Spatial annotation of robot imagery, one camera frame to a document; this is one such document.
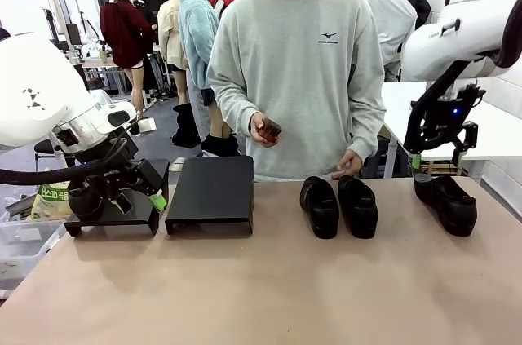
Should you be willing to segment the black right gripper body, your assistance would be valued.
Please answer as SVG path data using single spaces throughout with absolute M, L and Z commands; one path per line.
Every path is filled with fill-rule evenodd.
M 462 88 L 451 100 L 437 100 L 424 115 L 423 143 L 425 145 L 442 145 L 452 143 L 454 137 L 462 129 L 470 111 L 478 105 L 485 90 L 476 84 Z

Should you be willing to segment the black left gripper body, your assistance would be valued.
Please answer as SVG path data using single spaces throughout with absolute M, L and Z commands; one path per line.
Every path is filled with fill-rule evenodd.
M 115 200 L 124 189 L 140 192 L 143 180 L 138 174 L 137 165 L 135 161 L 128 161 L 117 169 L 106 171 L 102 175 L 89 176 L 87 182 L 103 199 L 109 201 Z

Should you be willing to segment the person's left hand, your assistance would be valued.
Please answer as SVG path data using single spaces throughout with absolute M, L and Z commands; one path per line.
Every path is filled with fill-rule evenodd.
M 338 164 L 338 176 L 355 176 L 361 170 L 363 161 L 357 153 L 348 149 Z

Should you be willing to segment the person's right hand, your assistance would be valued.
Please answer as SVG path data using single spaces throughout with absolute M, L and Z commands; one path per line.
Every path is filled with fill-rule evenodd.
M 265 116 L 261 112 L 254 113 L 250 118 L 250 137 L 253 141 L 269 146 L 271 143 L 259 133 L 264 127 L 263 119 Z

